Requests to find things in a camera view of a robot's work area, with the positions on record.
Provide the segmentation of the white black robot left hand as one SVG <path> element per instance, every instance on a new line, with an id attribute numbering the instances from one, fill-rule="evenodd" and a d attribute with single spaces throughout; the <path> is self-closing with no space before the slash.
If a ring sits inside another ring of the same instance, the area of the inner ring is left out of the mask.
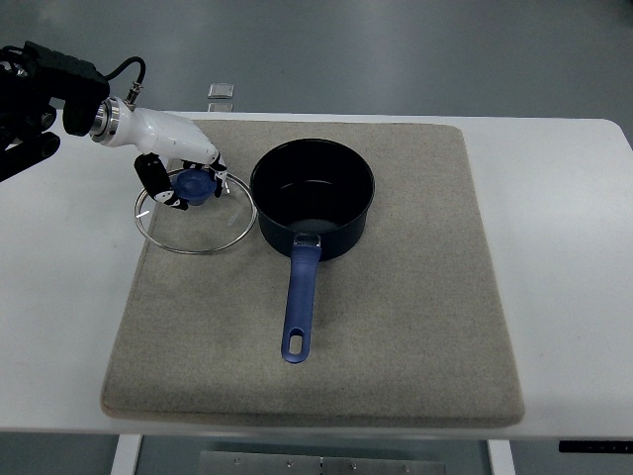
<path id="1" fill-rule="evenodd" d="M 189 119 L 143 108 L 119 98 L 99 107 L 90 130 L 95 143 L 140 151 L 136 174 L 150 198 L 186 210 L 208 198 L 221 197 L 227 167 L 221 153 Z"/>

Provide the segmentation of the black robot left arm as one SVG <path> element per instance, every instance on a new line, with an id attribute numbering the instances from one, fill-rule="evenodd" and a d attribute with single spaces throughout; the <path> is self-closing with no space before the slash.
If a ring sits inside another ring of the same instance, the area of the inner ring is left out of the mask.
<path id="1" fill-rule="evenodd" d="M 110 96 L 109 81 L 128 66 L 139 65 L 124 104 L 135 106 L 145 77 L 145 62 L 125 59 L 102 74 L 86 60 L 26 42 L 1 48 L 1 179 L 3 181 L 53 156 L 60 138 L 50 128 L 57 112 L 53 99 L 63 102 L 62 124 L 73 136 L 113 134 L 121 107 Z"/>

